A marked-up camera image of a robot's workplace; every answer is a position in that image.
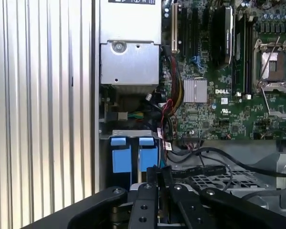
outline label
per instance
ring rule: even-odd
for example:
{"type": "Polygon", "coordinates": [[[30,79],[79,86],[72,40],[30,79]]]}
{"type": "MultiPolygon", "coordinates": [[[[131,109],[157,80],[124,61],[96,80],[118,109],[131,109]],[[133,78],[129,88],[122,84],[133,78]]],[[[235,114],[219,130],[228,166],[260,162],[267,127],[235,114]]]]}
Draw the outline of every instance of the label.
{"type": "Polygon", "coordinates": [[[228,104],[228,98],[221,98],[221,104],[227,105],[228,104]]]}
{"type": "Polygon", "coordinates": [[[156,0],[108,0],[112,3],[132,3],[132,4],[143,4],[143,5],[154,5],[156,0]]]}
{"type": "Polygon", "coordinates": [[[169,143],[169,142],[166,142],[166,143],[165,143],[165,149],[168,150],[168,151],[172,151],[172,150],[173,150],[173,149],[172,149],[172,144],[169,143]]]}
{"type": "Polygon", "coordinates": [[[231,113],[231,111],[229,111],[228,109],[221,109],[221,113],[222,114],[230,114],[231,113]]]}
{"type": "Polygon", "coordinates": [[[236,36],[236,60],[240,60],[240,33],[236,36]]]}
{"type": "Polygon", "coordinates": [[[162,130],[161,128],[157,128],[157,134],[160,139],[162,139],[162,130]]]}
{"type": "Polygon", "coordinates": [[[228,89],[215,89],[215,94],[229,94],[228,89]]]}

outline cpu socket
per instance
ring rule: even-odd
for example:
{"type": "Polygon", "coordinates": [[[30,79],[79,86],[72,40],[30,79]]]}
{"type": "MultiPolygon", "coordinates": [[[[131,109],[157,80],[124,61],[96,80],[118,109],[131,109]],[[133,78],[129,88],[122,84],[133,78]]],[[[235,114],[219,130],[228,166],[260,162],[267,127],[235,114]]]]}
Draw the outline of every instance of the cpu socket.
{"type": "Polygon", "coordinates": [[[265,98],[269,114],[286,118],[286,111],[271,107],[266,95],[274,90],[286,93],[286,40],[273,43],[263,43],[261,39],[256,41],[253,79],[256,92],[265,98]]]}

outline blue tab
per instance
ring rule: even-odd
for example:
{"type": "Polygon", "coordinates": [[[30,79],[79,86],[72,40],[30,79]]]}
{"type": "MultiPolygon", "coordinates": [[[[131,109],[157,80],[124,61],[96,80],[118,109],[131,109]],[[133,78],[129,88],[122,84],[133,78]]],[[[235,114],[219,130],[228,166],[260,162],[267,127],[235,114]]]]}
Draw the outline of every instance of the blue tab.
{"type": "Polygon", "coordinates": [[[112,167],[114,173],[130,173],[132,171],[132,150],[115,149],[112,151],[112,167]]]}
{"type": "Polygon", "coordinates": [[[153,146],[153,137],[139,137],[140,146],[153,146]]]}
{"type": "Polygon", "coordinates": [[[126,145],[126,137],[111,138],[111,146],[125,146],[125,145],[126,145]]]}
{"type": "Polygon", "coordinates": [[[148,167],[158,164],[158,148],[140,149],[140,171],[146,172],[148,167]]]}

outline metal side panel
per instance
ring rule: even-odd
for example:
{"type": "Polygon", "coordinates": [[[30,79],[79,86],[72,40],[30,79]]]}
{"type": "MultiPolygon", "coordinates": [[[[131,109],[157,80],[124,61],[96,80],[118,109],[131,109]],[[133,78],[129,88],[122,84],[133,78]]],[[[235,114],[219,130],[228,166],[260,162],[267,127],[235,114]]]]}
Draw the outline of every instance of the metal side panel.
{"type": "Polygon", "coordinates": [[[93,193],[91,33],[90,0],[0,0],[0,229],[93,193]]]}

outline motherboard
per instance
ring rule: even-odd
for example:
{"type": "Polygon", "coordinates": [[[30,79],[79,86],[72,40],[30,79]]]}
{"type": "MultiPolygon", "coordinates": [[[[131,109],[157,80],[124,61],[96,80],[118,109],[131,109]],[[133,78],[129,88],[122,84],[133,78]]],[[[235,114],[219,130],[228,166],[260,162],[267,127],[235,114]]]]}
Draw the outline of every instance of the motherboard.
{"type": "MultiPolygon", "coordinates": [[[[164,18],[171,4],[163,1],[164,18]]],[[[286,138],[286,0],[175,4],[184,84],[184,101],[173,117],[175,136],[286,138]]],[[[169,93],[165,65],[160,80],[169,93]]]]}

